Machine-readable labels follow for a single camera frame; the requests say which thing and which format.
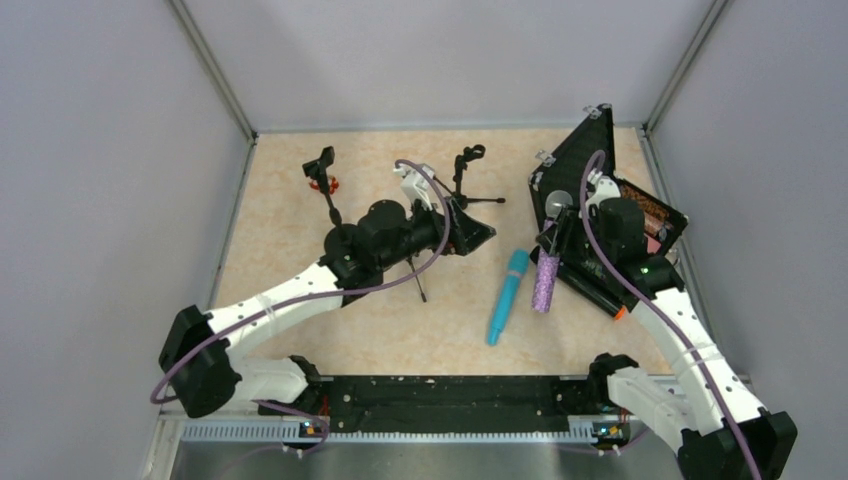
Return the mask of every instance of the cyan pen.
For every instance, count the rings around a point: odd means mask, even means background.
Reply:
[[[518,292],[518,286],[521,285],[521,278],[527,272],[527,265],[530,263],[530,255],[524,250],[516,250],[509,259],[507,267],[506,279],[504,280],[501,295],[498,297],[498,303],[495,305],[495,313],[492,315],[492,323],[489,326],[489,345],[496,345],[498,337],[506,327],[506,322],[509,320],[509,312],[512,310],[512,302],[515,300],[515,294]]]

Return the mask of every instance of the black case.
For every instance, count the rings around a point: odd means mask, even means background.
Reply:
[[[553,163],[543,162],[530,175],[530,198],[536,214],[539,231],[545,222],[545,199],[554,190],[565,190],[577,202],[580,181],[589,158],[596,150],[604,150],[606,159],[601,167],[605,175],[614,178],[623,198],[632,198],[645,212],[645,233],[659,243],[657,254],[668,253],[674,242],[689,223],[687,217],[659,199],[651,196],[629,181],[613,177],[615,172],[615,146],[613,137],[612,106],[598,105],[574,131],[553,151]],[[538,259],[538,247],[531,259]],[[584,259],[561,258],[557,276],[581,294],[592,300],[610,315],[623,306],[631,308],[635,298],[629,294],[611,291],[605,283],[608,274],[599,263]]]

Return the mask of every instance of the beige floor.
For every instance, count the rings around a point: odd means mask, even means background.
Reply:
[[[558,282],[549,314],[530,308],[535,267],[521,284],[513,314],[496,347],[485,343],[506,262],[515,248],[532,248],[536,233],[527,178],[539,149],[553,150],[570,130],[469,130],[263,135],[253,160],[217,299],[228,305],[288,280],[322,255],[331,224],[301,164],[333,145],[333,195],[355,223],[375,201],[408,202],[392,161],[426,162],[449,181],[466,145],[486,146],[471,164],[464,192],[504,196],[504,205],[472,205],[468,213],[498,235],[468,257],[443,257],[414,282],[374,293],[313,317],[260,346],[254,354],[306,356],[324,374],[582,374],[599,353],[627,353],[651,373],[669,369],[651,337],[633,319],[613,321]],[[652,190],[632,129],[616,129],[619,173]],[[423,262],[424,256],[418,259]],[[386,281],[408,273],[397,265]]]

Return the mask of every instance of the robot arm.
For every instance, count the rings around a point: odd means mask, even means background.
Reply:
[[[635,202],[619,198],[614,180],[590,175],[590,183],[604,198],[593,201],[590,222],[599,233],[600,244],[616,269],[642,294],[651,299],[691,342],[687,348],[674,329],[648,305],[639,301],[631,316],[644,326],[657,343],[686,395],[686,401],[663,390],[632,359],[608,354],[590,367],[590,381],[602,403],[625,408],[642,420],[675,452],[685,478],[745,478],[745,461],[719,406],[721,397],[764,478],[777,478],[783,470],[797,430],[785,412],[772,414],[740,381],[715,342],[704,329],[692,307],[683,280],[664,257],[635,255],[644,252],[644,217],[636,218]],[[607,275],[608,282],[617,282]],[[715,381],[710,388],[701,367]]]
[[[182,365],[169,383],[189,417],[254,398],[294,401],[307,386],[303,370],[290,359],[253,359],[248,353],[311,316],[379,289],[383,272],[419,252],[464,256],[496,233],[465,214],[453,197],[444,199],[444,215],[436,212],[424,177],[432,178],[434,172],[426,165],[396,170],[412,202],[409,215],[401,204],[380,200],[356,224],[343,223],[326,178],[333,157],[332,147],[327,147],[319,159],[304,164],[306,175],[321,188],[335,225],[324,239],[325,254],[293,279],[249,299],[207,312],[191,306],[174,319],[159,365],[166,374]],[[439,250],[440,245],[447,248]],[[192,351],[196,356],[187,360]]]

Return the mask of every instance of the white wall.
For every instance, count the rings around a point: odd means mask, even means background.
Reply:
[[[188,0],[260,131],[641,122],[709,0]]]
[[[725,352],[798,425],[786,478],[848,467],[846,20],[734,2],[656,134]]]
[[[136,478],[246,154],[165,2],[0,2],[0,478]]]

